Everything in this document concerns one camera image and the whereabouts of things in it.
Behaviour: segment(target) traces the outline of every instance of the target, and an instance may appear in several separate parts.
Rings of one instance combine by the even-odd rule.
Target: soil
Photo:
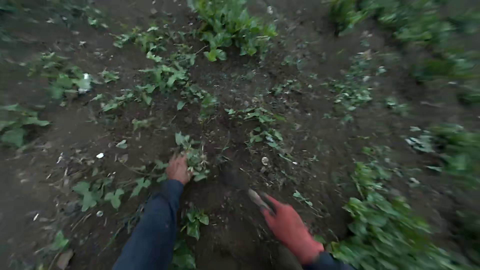
[[[411,126],[423,129],[445,122],[474,130],[479,127],[480,111],[459,104],[452,85],[418,84],[409,74],[409,61],[425,52],[399,48],[392,41],[391,33],[374,21],[367,20],[357,25],[353,33],[336,37],[334,26],[328,20],[327,3],[250,1],[249,11],[265,21],[275,21],[279,35],[265,61],[239,56],[235,48],[226,49],[226,61],[209,62],[202,53],[198,54],[190,69],[190,80],[220,101],[211,119],[201,124],[196,120],[198,105],[188,104],[177,110],[181,99],[179,91],[153,94],[151,107],[131,102],[109,114],[101,112],[98,102],[91,101],[97,94],[110,97],[118,95],[120,89],[145,84],[146,79],[138,70],[153,66],[136,45],[128,44],[121,49],[113,46],[111,34],[122,34],[135,26],[146,28],[154,22],[165,30],[188,33],[198,28],[200,22],[186,1],[90,2],[90,6],[103,12],[108,29],[91,27],[86,18],[75,17],[58,6],[54,8],[56,1],[18,2],[27,10],[0,13],[1,27],[12,38],[10,42],[0,42],[2,105],[45,105],[40,119],[52,124],[36,128],[29,135],[29,147],[25,150],[7,147],[1,150],[0,261],[5,264],[3,269],[24,269],[22,265],[35,263],[48,267],[55,253],[45,254],[42,249],[51,243],[58,230],[64,232],[74,250],[68,269],[111,269],[129,237],[125,222],[141,209],[159,185],[153,184],[138,197],[128,200],[124,197],[119,211],[105,203],[81,212],[75,207],[79,197],[71,188],[80,180],[93,181],[100,175],[115,174],[114,184],[134,180],[138,175],[127,166],[167,161],[178,150],[176,132],[202,141],[212,168],[208,179],[188,184],[180,200],[179,212],[193,203],[210,218],[210,225],[201,228],[199,241],[188,239],[198,269],[265,270],[284,265],[279,244],[258,208],[243,191],[224,185],[218,179],[217,164],[221,156],[241,168],[250,187],[291,204],[313,234],[331,242],[348,237],[347,224],[351,219],[342,207],[350,197],[358,196],[349,176],[354,161],[366,160],[361,152],[365,146],[387,146],[391,149],[388,158],[404,172],[404,177],[397,177],[386,185],[404,195],[415,213],[430,223],[434,230],[432,239],[438,245],[458,250],[452,239],[449,217],[460,206],[478,205],[478,200],[474,200],[477,194],[453,196],[449,192],[454,189],[449,177],[424,169],[425,165],[432,164],[432,158],[412,151],[405,137],[418,135],[410,131]],[[266,12],[268,6],[273,7],[272,15]],[[475,37],[465,42],[476,48],[477,40]],[[80,46],[80,41],[86,41],[85,45]],[[204,46],[202,41],[190,36],[184,43],[192,46],[192,51]],[[333,94],[322,83],[328,78],[342,78],[351,66],[351,57],[367,50],[373,55],[371,68],[384,66],[387,72],[372,78],[373,100],[352,112],[354,122],[341,124],[331,99]],[[104,69],[118,71],[120,80],[95,85],[93,91],[59,106],[60,102],[51,99],[45,90],[48,82],[40,77],[27,77],[28,65],[21,64],[29,63],[45,51],[69,57],[72,64],[90,74]],[[388,57],[395,55],[398,56],[395,60]],[[286,56],[294,56],[298,61],[283,65]],[[301,82],[301,92],[280,97],[265,94],[266,89],[286,79]],[[408,105],[407,116],[385,106],[385,99],[390,96]],[[263,144],[248,149],[245,142],[255,125],[230,120],[225,113],[225,109],[244,109],[260,103],[286,118],[277,128],[297,164],[285,161]],[[133,132],[133,119],[149,117],[156,118],[153,124],[156,128]],[[128,141],[127,149],[114,147],[123,139]],[[99,153],[104,153],[104,158],[97,159]],[[128,154],[127,166],[117,161],[116,157],[123,154]],[[318,161],[309,161],[314,156]],[[262,157],[269,158],[268,166],[262,164]],[[99,176],[91,176],[92,166],[77,162],[82,158],[94,161],[100,170]],[[409,177],[416,178],[421,185],[410,187]],[[296,190],[309,198],[318,212],[298,202],[292,196]],[[102,217],[96,216],[99,210],[104,212]]]

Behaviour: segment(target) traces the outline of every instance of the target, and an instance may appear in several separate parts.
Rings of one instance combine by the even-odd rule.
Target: hand
[[[187,156],[173,155],[165,172],[169,179],[177,180],[183,185],[186,185],[192,178],[192,173],[188,171]]]
[[[285,244],[302,265],[313,263],[318,254],[324,251],[324,245],[313,239],[291,205],[279,203],[269,195],[265,195],[264,198],[276,208],[276,214],[265,208],[262,209],[262,213],[277,239]]]

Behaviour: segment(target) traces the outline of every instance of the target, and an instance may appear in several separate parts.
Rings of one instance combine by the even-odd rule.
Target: red glove
[[[291,205],[279,203],[269,195],[264,195],[265,197],[276,208],[276,214],[268,209],[262,209],[268,227],[302,265],[313,263],[318,254],[324,251],[324,245],[313,239],[301,217]]]

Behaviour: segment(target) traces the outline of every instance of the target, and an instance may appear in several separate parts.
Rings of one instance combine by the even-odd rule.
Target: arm
[[[145,213],[123,247],[113,270],[166,270],[172,260],[177,210],[183,186],[190,180],[186,158],[173,157],[166,169],[169,180],[145,206]]]
[[[335,260],[324,245],[316,242],[291,205],[279,203],[264,195],[275,208],[275,213],[261,209],[268,227],[275,236],[297,257],[305,270],[354,270],[350,265]]]

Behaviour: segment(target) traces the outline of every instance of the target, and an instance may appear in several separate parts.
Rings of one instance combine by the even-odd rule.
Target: forearm
[[[166,270],[172,259],[183,184],[167,180],[145,207],[113,270]]]
[[[320,252],[312,264],[303,265],[304,270],[355,270],[351,265],[345,264],[324,251]]]

